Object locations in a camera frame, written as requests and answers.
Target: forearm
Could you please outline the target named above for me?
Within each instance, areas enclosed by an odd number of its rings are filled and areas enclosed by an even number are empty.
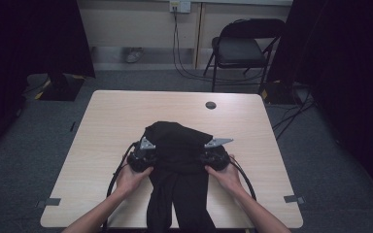
[[[115,191],[103,202],[72,223],[63,232],[97,232],[102,223],[111,215],[125,199],[123,192]]]
[[[257,203],[243,187],[235,188],[231,194],[241,204],[259,233],[290,232],[282,222]]]

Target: hand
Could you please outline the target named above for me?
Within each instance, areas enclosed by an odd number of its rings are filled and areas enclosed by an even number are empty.
[[[130,195],[152,171],[153,167],[149,167],[144,172],[137,173],[126,163],[117,177],[117,188],[114,192],[123,193],[125,196]]]
[[[228,164],[228,166],[221,171],[215,171],[208,165],[205,166],[205,170],[207,170],[210,175],[215,177],[220,185],[231,194],[233,194],[233,191],[243,188],[239,180],[238,169],[232,164]]]

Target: wooden table top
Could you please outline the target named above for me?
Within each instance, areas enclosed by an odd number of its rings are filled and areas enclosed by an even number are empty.
[[[212,101],[217,107],[206,108]],[[233,138],[224,145],[250,179],[257,201],[289,228],[303,224],[286,167],[261,98],[255,94],[98,90],[53,188],[58,206],[46,206],[44,227],[66,227],[105,199],[109,182],[127,148],[147,126],[175,121],[217,138]],[[153,190],[144,179],[135,193],[110,216],[110,227],[145,228]],[[234,200],[210,176],[207,210],[217,228],[252,228]],[[178,227],[173,211],[172,226]]]

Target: chair seat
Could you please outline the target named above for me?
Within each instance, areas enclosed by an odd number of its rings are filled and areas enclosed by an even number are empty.
[[[219,37],[212,41],[213,48]],[[257,68],[266,64],[266,59],[258,43],[254,39],[222,38],[220,41],[218,63],[221,68]]]

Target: chair backrest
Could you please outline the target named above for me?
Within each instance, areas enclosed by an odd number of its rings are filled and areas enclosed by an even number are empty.
[[[239,19],[226,25],[220,37],[277,38],[282,35],[285,25],[283,21],[276,18]]]

